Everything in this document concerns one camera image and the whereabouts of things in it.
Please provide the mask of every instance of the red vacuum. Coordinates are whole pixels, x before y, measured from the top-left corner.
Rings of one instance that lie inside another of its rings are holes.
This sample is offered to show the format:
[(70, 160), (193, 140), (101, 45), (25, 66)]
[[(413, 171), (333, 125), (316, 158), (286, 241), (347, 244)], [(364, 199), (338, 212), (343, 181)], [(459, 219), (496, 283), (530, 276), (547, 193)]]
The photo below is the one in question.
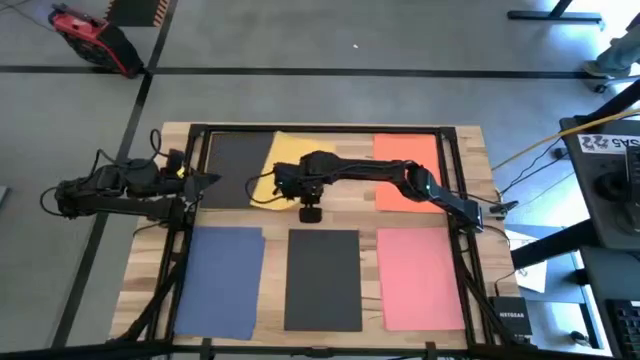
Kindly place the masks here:
[(122, 30), (65, 4), (52, 7), (49, 23), (81, 58), (130, 79), (144, 72), (144, 63)]

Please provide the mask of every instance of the wooden table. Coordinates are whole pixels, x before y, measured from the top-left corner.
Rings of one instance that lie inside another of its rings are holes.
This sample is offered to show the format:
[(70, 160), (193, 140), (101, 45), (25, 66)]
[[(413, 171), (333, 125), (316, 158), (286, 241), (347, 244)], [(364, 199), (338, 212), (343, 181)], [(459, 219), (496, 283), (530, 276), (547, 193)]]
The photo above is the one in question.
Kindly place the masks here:
[[(169, 148), (183, 150), (190, 125), (190, 123), (165, 123), (162, 129), (162, 151), (167, 152)], [(497, 200), (480, 127), (459, 126), (456, 127), (456, 131), (468, 192)], [(291, 135), (332, 142), (336, 145), (336, 153), (340, 157), (373, 158), (373, 134), (296, 133)], [(449, 178), (453, 187), (455, 175), (452, 158), (447, 144), (445, 148)], [(347, 180), (327, 186), (322, 198), (324, 218), (319, 224), (300, 223), (297, 207), (277, 212), (257, 208), (198, 211), (196, 225), (261, 226), (266, 239), (258, 299), (258, 318), (253, 338), (250, 341), (214, 339), (213, 345), (408, 349), (424, 348), (425, 342), (433, 341), (438, 349), (466, 349), (467, 343), (463, 330), (389, 332), (384, 329), (376, 254), (376, 228), (446, 227), (447, 220), (443, 214), (377, 212), (374, 199), (375, 186), (374, 182)], [(502, 223), (495, 220), (485, 219), (485, 223), (503, 229)], [(147, 220), (141, 219), (139, 227), (147, 224), (149, 224)], [(362, 332), (284, 331), (287, 238), (290, 228), (359, 230)], [(165, 236), (166, 230), (156, 227), (141, 231), (134, 238), (124, 283), (113, 317), (111, 336), (122, 334), (151, 298), (156, 286)], [(461, 247), (466, 248), (466, 240), (463, 237), (460, 237), (460, 242)], [(491, 294), (494, 281), (513, 271), (509, 248), (502, 235), (489, 230), (477, 235), (477, 244), (485, 287)], [(502, 280), (499, 284), (501, 295), (519, 296), (514, 276)], [(479, 308), (470, 294), (469, 298), (476, 339), (481, 342), (483, 336)], [(162, 331), (166, 323), (168, 303), (165, 301), (164, 316), (160, 319), (159, 330)], [(201, 338), (178, 336), (174, 342), (197, 345), (201, 340)]]

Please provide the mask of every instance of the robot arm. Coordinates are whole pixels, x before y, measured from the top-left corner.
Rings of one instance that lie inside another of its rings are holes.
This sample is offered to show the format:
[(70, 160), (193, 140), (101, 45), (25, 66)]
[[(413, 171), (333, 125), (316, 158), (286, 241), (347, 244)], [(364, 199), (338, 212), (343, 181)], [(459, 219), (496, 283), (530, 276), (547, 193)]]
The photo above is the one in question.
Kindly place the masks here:
[(465, 226), (482, 231), (482, 213), (477, 202), (463, 200), (440, 187), (429, 170), (413, 161), (342, 159), (329, 152), (315, 151), (300, 158), (298, 165), (276, 163), (273, 168), (276, 190), (286, 199), (300, 198), (300, 221), (322, 220), (320, 203), (323, 185), (341, 179), (386, 181), (406, 198), (430, 201), (452, 214)]
[[(54, 194), (58, 210), (69, 219), (102, 212), (181, 221), (185, 210), (181, 196), (194, 202), (201, 190), (219, 179), (214, 174), (183, 177), (183, 159), (182, 152), (171, 150), (162, 169), (152, 160), (133, 159), (102, 166), (87, 177), (62, 181)], [(151, 199), (163, 195), (176, 196)]]

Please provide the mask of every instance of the yellow paper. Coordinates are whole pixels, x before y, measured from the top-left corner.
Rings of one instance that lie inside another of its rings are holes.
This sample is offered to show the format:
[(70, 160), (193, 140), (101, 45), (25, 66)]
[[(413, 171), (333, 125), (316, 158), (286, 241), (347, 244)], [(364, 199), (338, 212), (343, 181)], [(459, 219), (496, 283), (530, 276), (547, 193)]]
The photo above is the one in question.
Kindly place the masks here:
[[(278, 131), (273, 137), (271, 150), (269, 150), (267, 161), (264, 163), (262, 174), (271, 172), (273, 164), (277, 162), (298, 164), (303, 155), (318, 150), (334, 152), (335, 146), (326, 142), (296, 138)], [(267, 201), (274, 196), (280, 196), (278, 194), (273, 195), (273, 190), (275, 190), (274, 180), (273, 174), (260, 178), (253, 191), (253, 198), (258, 201)], [(298, 200), (287, 199), (279, 199), (269, 204), (258, 204), (255, 201), (251, 201), (251, 205), (255, 207), (271, 210), (284, 210), (297, 203)]]

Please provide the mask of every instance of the black mat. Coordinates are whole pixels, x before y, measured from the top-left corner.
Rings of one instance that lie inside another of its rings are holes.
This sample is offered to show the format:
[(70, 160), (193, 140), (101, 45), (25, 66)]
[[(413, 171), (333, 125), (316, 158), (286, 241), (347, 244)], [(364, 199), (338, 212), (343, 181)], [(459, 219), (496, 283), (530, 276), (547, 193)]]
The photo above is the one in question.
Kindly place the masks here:
[[(260, 175), (267, 160), (273, 133), (225, 133), (211, 137), (207, 172), (222, 176), (204, 191), (201, 207), (209, 209), (248, 208), (249, 197), (244, 184)], [(249, 185), (253, 194), (256, 182)]]
[(290, 230), (284, 329), (362, 331), (357, 230)]
[(115, 26), (160, 26), (167, 10), (167, 0), (113, 0), (107, 21)]

